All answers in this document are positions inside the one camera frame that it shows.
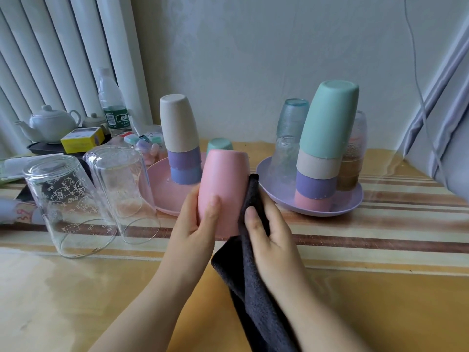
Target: white teapot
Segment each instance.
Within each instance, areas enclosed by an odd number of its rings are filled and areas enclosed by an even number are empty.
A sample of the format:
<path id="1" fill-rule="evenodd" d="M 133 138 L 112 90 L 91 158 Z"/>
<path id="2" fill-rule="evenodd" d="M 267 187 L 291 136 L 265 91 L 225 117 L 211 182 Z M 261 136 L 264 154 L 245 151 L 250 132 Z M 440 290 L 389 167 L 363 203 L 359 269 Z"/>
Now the white teapot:
<path id="1" fill-rule="evenodd" d="M 70 113 L 53 110 L 50 105 L 41 106 L 42 110 L 31 115 L 29 125 L 23 121 L 15 124 L 21 127 L 24 135 L 33 142 L 60 143 L 60 140 L 76 129 L 83 118 L 78 111 Z"/>

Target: yellow box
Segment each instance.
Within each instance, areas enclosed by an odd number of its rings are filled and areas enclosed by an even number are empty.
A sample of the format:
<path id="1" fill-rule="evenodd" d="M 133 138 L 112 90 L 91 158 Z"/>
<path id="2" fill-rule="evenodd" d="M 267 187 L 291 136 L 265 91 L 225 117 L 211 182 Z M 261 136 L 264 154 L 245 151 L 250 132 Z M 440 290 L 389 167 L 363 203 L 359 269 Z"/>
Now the yellow box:
<path id="1" fill-rule="evenodd" d="M 101 127 L 75 129 L 61 139 L 63 149 L 67 153 L 86 152 L 104 141 Z"/>

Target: right hand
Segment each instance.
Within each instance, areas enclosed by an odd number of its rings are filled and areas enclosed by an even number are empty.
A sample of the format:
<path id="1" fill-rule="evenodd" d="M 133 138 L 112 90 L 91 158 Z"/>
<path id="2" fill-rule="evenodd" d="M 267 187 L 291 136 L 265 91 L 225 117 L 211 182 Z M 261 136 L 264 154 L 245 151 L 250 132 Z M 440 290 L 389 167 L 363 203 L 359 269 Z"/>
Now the right hand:
<path id="1" fill-rule="evenodd" d="M 267 289 L 282 306 L 282 302 L 291 300 L 292 291 L 311 296 L 312 289 L 290 227 L 272 199 L 263 191 L 261 197 L 270 224 L 270 236 L 266 235 L 254 207 L 247 208 L 244 223 L 249 231 L 259 274 Z"/>

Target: microfiber cloth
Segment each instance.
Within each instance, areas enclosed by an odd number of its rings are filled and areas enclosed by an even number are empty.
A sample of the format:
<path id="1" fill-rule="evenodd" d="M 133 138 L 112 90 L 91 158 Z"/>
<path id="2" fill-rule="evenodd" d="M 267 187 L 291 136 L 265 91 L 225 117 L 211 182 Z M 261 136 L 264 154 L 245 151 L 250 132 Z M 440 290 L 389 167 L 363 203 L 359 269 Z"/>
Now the microfiber cloth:
<path id="1" fill-rule="evenodd" d="M 297 352 L 295 334 L 262 281 L 254 261 L 244 213 L 254 206 L 267 236 L 269 221 L 259 193 L 259 175 L 249 176 L 249 185 L 238 221 L 239 236 L 231 237 L 214 254 L 212 266 L 230 289 L 231 299 L 253 352 Z"/>

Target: wooden table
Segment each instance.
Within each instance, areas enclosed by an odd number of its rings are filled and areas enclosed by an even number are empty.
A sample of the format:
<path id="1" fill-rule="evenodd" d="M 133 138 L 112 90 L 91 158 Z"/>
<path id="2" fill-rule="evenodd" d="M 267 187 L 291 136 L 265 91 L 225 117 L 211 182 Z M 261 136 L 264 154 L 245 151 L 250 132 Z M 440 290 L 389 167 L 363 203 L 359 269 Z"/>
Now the wooden table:
<path id="1" fill-rule="evenodd" d="M 267 143 L 234 147 L 249 153 L 252 170 L 273 152 Z M 282 211 L 318 295 L 375 351 L 467 350 L 468 205 L 392 151 L 368 150 L 360 183 L 365 200 L 352 213 Z M 8 184 L 0 196 L 22 187 Z M 59 257 L 45 227 L 1 227 L 1 350 L 86 351 L 158 268 L 175 222 L 159 217 L 164 229 L 150 242 L 129 246 L 117 237 L 82 260 Z M 168 350 L 250 350 L 210 266 Z"/>

